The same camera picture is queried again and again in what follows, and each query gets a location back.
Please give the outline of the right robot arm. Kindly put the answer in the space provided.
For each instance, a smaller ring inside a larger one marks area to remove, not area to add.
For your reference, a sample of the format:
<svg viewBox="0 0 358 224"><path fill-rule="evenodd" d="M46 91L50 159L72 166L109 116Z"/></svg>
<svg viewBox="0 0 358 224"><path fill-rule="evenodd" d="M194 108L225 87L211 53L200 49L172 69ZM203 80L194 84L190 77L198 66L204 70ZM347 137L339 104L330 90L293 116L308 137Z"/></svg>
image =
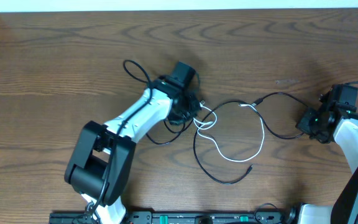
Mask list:
<svg viewBox="0 0 358 224"><path fill-rule="evenodd" d="M303 204L297 223L358 223L358 89L348 84L333 85L321 95L321 106L308 109L296 128L322 144L336 143L344 153L351 178L332 206Z"/></svg>

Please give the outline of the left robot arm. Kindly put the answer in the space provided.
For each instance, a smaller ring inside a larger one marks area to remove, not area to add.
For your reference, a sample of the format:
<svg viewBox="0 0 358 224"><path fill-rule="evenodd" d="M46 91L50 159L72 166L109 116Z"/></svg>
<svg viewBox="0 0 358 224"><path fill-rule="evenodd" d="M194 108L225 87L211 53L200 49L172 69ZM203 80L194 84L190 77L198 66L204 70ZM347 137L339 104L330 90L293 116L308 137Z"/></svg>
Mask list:
<svg viewBox="0 0 358 224"><path fill-rule="evenodd" d="M182 62L156 80L147 75L143 95L125 112L104 124L89 121L83 126L64 179L88 204L72 223L123 221L121 195L137 143L160 121L180 125L196 116L200 103L189 89L196 76L196 70Z"/></svg>

